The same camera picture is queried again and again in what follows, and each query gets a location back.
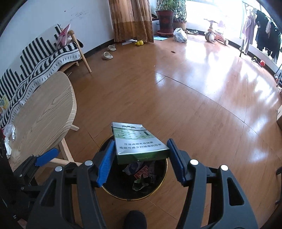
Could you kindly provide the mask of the red cigarette box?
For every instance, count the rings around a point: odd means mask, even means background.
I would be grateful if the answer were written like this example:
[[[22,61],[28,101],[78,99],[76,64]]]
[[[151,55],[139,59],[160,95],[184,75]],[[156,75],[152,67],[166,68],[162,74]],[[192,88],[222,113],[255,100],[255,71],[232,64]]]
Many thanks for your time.
[[[134,177],[136,179],[142,179],[142,178],[147,178],[149,176],[149,167],[144,166],[141,170],[139,170]]]

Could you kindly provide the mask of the potted plant dark pot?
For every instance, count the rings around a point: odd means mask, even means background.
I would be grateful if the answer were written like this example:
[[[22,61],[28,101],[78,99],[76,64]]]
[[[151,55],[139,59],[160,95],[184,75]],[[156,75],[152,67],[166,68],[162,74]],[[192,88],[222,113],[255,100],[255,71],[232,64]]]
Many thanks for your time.
[[[173,36],[176,28],[186,31],[186,1],[185,0],[158,0],[156,13],[160,29],[157,33],[163,37]]]

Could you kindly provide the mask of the beige slipper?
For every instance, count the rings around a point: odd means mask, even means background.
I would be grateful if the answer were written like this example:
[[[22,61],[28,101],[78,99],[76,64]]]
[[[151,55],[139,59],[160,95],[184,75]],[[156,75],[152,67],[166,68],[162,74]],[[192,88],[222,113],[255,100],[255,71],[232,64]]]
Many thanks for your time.
[[[103,60],[111,60],[111,59],[113,59],[113,55],[111,55],[108,51],[105,51],[102,54],[102,59]]]
[[[110,52],[114,52],[114,51],[116,51],[117,49],[116,49],[116,47],[114,46],[114,45],[109,45],[108,46],[108,51],[110,51]]]

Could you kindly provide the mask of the blue white wrapper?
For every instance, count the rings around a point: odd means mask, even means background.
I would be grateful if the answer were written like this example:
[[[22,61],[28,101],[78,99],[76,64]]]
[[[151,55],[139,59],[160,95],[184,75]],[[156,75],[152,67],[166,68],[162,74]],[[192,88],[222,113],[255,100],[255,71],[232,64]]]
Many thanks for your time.
[[[143,162],[134,162],[130,163],[126,166],[125,169],[123,169],[123,172],[125,172],[127,175],[135,175],[142,167]]]

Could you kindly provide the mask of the green cigarette box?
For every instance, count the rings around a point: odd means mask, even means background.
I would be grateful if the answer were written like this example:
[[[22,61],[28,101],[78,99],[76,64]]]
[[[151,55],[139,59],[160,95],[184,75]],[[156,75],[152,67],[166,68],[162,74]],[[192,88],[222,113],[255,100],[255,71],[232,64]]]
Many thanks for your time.
[[[169,157],[169,148],[143,125],[112,122],[112,132],[119,164],[155,161]]]

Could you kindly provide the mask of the black white striped sofa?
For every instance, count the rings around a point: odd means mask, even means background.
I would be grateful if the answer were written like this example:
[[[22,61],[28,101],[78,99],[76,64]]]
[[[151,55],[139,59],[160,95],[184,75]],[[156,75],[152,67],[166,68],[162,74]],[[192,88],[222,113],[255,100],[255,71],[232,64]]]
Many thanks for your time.
[[[63,29],[54,25],[31,41],[1,77],[1,98],[5,94],[9,107],[1,114],[1,128],[13,122],[21,107],[52,74],[68,63],[82,60],[90,68],[81,49],[83,44],[69,30],[71,42],[60,50],[56,43]]]

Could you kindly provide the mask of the pink child tricycle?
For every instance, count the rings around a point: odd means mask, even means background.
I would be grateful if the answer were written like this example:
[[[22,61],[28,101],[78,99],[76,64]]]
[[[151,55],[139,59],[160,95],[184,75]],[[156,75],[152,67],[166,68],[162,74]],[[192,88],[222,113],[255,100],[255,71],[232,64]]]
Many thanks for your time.
[[[224,37],[223,33],[213,28],[213,24],[217,22],[214,20],[208,20],[208,19],[205,19],[205,20],[207,20],[210,23],[208,30],[204,32],[206,41],[210,43],[215,43],[216,41],[220,41],[225,46],[228,46],[229,40]]]

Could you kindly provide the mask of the hanging clothes rack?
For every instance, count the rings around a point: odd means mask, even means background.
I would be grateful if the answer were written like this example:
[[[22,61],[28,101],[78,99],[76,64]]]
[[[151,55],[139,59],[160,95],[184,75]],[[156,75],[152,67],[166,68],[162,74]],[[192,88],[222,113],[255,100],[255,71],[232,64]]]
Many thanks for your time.
[[[240,51],[244,54],[250,46],[258,49],[273,63],[281,62],[281,30],[266,9],[257,1],[242,1],[243,16]]]

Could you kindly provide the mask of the black gold trash bin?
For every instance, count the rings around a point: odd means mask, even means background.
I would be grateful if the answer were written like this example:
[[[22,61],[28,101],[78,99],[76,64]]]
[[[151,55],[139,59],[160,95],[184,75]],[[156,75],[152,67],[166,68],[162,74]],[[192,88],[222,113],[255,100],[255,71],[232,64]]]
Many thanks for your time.
[[[160,188],[167,169],[167,159],[123,165],[119,165],[117,159],[114,159],[107,181],[102,188],[120,200],[141,200]]]

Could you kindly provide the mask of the white plastic bag on floor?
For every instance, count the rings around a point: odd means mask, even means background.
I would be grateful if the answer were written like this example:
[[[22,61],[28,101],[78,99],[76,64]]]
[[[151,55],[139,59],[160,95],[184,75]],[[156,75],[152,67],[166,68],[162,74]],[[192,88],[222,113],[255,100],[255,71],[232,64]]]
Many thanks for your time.
[[[182,28],[176,28],[173,31],[173,39],[176,42],[187,43],[187,34]]]

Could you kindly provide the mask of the colourful picture book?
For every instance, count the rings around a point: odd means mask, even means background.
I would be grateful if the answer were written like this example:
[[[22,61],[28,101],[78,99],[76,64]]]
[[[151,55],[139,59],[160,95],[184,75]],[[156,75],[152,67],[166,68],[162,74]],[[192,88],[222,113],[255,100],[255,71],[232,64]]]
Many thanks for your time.
[[[0,100],[0,112],[1,115],[4,114],[7,110],[7,108],[9,107],[9,100],[7,98],[7,96],[4,94]]]

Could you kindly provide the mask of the pink cartoon cushion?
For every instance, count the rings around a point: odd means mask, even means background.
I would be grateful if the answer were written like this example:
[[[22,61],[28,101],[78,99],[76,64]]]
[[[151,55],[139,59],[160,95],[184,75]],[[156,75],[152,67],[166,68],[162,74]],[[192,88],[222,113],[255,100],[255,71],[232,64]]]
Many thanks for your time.
[[[67,44],[71,42],[72,38],[69,34],[69,30],[70,30],[70,24],[68,24],[59,34],[56,43],[57,50],[62,49],[63,47],[65,47]]]

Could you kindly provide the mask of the yellow toy on floor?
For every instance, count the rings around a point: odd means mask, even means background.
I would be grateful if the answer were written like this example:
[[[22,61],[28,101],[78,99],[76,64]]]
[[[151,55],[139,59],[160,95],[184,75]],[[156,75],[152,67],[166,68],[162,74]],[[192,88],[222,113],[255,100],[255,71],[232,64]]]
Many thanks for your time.
[[[144,45],[144,42],[142,40],[139,40],[135,43],[136,46],[142,46]]]

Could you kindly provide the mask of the clear plastic bag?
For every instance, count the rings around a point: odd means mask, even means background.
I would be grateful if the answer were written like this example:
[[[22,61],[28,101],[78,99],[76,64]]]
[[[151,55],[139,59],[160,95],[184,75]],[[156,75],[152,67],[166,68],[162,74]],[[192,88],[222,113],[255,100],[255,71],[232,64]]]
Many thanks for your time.
[[[8,125],[6,125],[3,129],[3,134],[6,138],[12,138],[12,140],[15,140],[15,126],[13,123],[10,123]]]

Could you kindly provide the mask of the red ball on floor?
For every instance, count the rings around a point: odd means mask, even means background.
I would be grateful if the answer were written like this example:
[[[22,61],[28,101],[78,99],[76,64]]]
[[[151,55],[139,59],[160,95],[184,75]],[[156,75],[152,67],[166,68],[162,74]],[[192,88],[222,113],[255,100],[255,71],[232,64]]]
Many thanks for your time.
[[[261,67],[264,67],[264,66],[265,66],[265,61],[261,60],[261,61],[260,61],[260,66],[261,66]]]

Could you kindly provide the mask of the brown patterned curtain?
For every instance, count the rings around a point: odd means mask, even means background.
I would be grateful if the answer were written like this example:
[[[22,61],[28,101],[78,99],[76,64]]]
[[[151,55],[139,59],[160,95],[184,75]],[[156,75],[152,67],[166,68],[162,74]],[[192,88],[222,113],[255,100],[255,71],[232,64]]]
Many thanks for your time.
[[[130,39],[154,42],[152,14],[148,0],[110,0],[115,42]]]

